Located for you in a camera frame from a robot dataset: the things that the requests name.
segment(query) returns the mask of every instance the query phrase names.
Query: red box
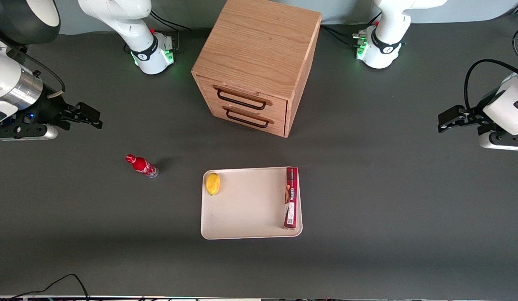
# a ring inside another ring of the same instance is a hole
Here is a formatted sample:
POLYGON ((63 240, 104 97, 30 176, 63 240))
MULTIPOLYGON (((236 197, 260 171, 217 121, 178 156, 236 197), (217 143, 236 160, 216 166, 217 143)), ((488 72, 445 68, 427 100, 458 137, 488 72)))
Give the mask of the red box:
POLYGON ((296 228, 296 208, 298 200, 298 168, 287 167, 287 194, 285 197, 285 221, 286 229, 296 228))

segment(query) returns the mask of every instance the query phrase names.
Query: bottle cap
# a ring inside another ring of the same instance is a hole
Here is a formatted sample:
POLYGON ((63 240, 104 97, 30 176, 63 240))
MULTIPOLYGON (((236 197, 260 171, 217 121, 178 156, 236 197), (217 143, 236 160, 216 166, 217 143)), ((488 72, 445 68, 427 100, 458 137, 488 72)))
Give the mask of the bottle cap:
POLYGON ((134 163, 136 161, 136 157, 131 154, 128 154, 127 156, 125 156, 125 160, 127 160, 127 162, 129 163, 134 163))

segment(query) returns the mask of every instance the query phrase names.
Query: wooden drawer cabinet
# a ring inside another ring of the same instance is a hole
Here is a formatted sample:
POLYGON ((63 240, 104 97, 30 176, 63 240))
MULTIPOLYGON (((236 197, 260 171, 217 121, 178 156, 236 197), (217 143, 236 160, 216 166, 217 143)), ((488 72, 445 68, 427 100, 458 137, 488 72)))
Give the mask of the wooden drawer cabinet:
POLYGON ((268 0, 227 0, 192 68, 211 113, 288 137, 321 19, 268 0))

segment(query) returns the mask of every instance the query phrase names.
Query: black cable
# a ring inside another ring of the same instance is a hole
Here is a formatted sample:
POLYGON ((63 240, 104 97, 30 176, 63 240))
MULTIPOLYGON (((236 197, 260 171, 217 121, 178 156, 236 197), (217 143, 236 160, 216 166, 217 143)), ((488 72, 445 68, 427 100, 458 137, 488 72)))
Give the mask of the black cable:
POLYGON ((375 19, 377 19, 380 15, 381 15, 381 12, 379 14, 377 14, 375 17, 373 17, 372 20, 370 20, 366 25, 371 25, 372 22, 374 22, 375 19))
POLYGON ((348 45, 348 46, 353 46, 353 44, 350 44, 350 43, 348 43, 348 42, 346 42, 346 41, 341 40, 341 38, 339 38, 338 36, 336 36, 334 32, 329 31, 329 30, 328 30, 328 29, 329 29, 329 27, 323 27, 323 26, 322 26, 322 28, 323 28, 326 32, 330 33, 334 38, 336 38, 337 40, 339 40, 341 43, 343 43, 343 44, 345 44, 345 45, 348 45))
POLYGON ((517 38, 517 34, 518 34, 518 29, 517 31, 515 32, 515 34, 513 34, 513 38, 511 38, 511 46, 513 48, 513 52, 515 53, 515 55, 517 55, 518 57, 518 51, 517 51, 517 46, 515 45, 515 39, 517 38))
POLYGON ((123 52, 127 53, 127 54, 130 54, 130 48, 129 48, 129 51, 127 51, 125 48, 127 48, 127 43, 125 43, 125 45, 123 45, 123 52))
POLYGON ((158 18, 159 18, 159 19, 161 19, 162 21, 165 21, 165 22, 167 22, 167 23, 170 23, 170 24, 176 25, 176 26, 178 26, 178 27, 182 27, 182 28, 184 28, 184 29, 188 29, 189 31, 192 31, 192 29, 190 29, 190 27, 186 27, 186 26, 183 26, 183 25, 180 25, 180 24, 177 24, 177 23, 173 23, 173 22, 167 21, 167 19, 164 19, 164 18, 160 17, 160 16, 159 16, 159 15, 157 15, 157 13, 155 13, 154 11, 151 11, 151 13, 150 13, 150 14, 151 14, 151 15, 153 15, 153 16, 158 17, 158 18))
POLYGON ((42 63, 40 63, 39 61, 37 61, 36 59, 34 59, 33 57, 31 57, 30 55, 24 53, 23 51, 20 51, 19 49, 13 47, 12 45, 10 45, 9 43, 7 43, 5 40, 3 40, 1 37, 0 37, 0 41, 4 43, 4 45, 10 47, 12 50, 16 51, 18 54, 20 55, 24 55, 26 58, 30 59, 30 61, 33 61, 33 63, 35 63, 36 65, 42 67, 43 69, 45 69, 45 71, 47 71, 48 73, 50 73, 52 76, 54 76, 54 78, 56 78, 56 80, 58 80, 58 82, 60 82, 60 86, 61 86, 61 93, 57 94, 56 96, 64 93, 66 91, 66 84, 64 84, 64 81, 62 80, 62 78, 60 78, 59 76, 57 76, 57 74, 55 74, 51 69, 49 69, 47 66, 43 65, 42 63))
POLYGON ((163 25, 166 25, 170 28, 172 28, 173 30, 177 31, 177 46, 174 48, 175 51, 179 50, 179 45, 181 44, 180 40, 181 40, 181 31, 167 23, 165 23, 165 21, 163 21, 162 18, 158 17, 157 15, 151 15, 155 20, 159 21, 160 23, 162 23, 163 25))
POLYGON ((481 59, 480 61, 477 61, 469 68, 469 70, 467 71, 467 74, 465 75, 465 83, 463 84, 463 97, 465 99, 465 108, 467 108, 467 111, 469 111, 469 113, 472 115, 473 120, 475 120, 475 122, 478 123, 479 125, 483 125, 483 124, 482 124, 481 120, 479 120, 478 117, 475 116, 474 110, 471 109, 471 105, 469 105, 469 94, 467 93, 467 90, 469 88, 469 78, 471 77, 472 71, 475 69, 476 66, 478 66, 480 63, 484 63, 485 61, 487 61, 488 63, 494 63, 497 65, 503 66, 503 67, 507 68, 508 70, 518 74, 517 68, 515 68, 511 65, 508 65, 502 61, 497 61, 496 59, 481 59))
POLYGON ((332 32, 338 34, 339 36, 345 36, 347 38, 351 38, 352 37, 351 34, 341 33, 340 31, 338 31, 336 29, 333 29, 331 27, 325 26, 325 25, 322 25, 322 28, 326 29, 327 31, 332 31, 332 32))
POLYGON ((177 29, 177 28, 175 28, 175 27, 173 27, 173 26, 171 26, 171 25, 167 24, 167 23, 166 23, 167 21, 164 21, 162 18, 160 18, 160 17, 158 17, 157 15, 153 14, 153 12, 151 12, 151 16, 152 16, 155 20, 157 20, 157 21, 159 21, 160 23, 162 23, 163 25, 166 25, 166 26, 168 26, 169 28, 171 28, 171 29, 173 29, 173 30, 175 30, 175 31, 177 31, 177 32, 179 31, 179 29, 177 29))
POLYGON ((43 290, 35 290, 35 291, 29 291, 29 292, 26 292, 26 293, 21 293, 19 295, 16 295, 14 297, 11 297, 11 298, 8 298, 7 300, 8 301, 11 301, 13 299, 16 299, 16 298, 19 298, 19 297, 22 297, 22 296, 25 296, 25 295, 33 295, 34 293, 44 293, 46 290, 50 289, 51 286, 54 286, 55 284, 57 284, 58 282, 60 282, 61 280, 63 280, 64 278, 68 277, 68 276, 73 276, 77 279, 77 281, 79 282, 79 284, 81 285, 82 287, 82 291, 84 292, 84 295, 86 297, 86 300, 89 300, 89 295, 88 295, 88 291, 86 290, 86 288, 84 287, 82 281, 79 279, 79 277, 75 274, 67 274, 66 276, 54 281, 53 283, 49 284, 45 289, 43 290))

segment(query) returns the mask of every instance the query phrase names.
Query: white tray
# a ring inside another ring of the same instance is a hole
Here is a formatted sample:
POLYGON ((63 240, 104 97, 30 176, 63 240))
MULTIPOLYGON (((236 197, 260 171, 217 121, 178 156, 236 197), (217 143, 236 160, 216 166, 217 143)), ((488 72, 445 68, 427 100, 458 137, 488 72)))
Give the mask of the white tray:
POLYGON ((298 183, 296 229, 284 229, 287 167, 209 170, 203 175, 201 235, 207 240, 294 237, 303 230, 298 183), (210 173, 220 176, 220 190, 205 188, 210 173))

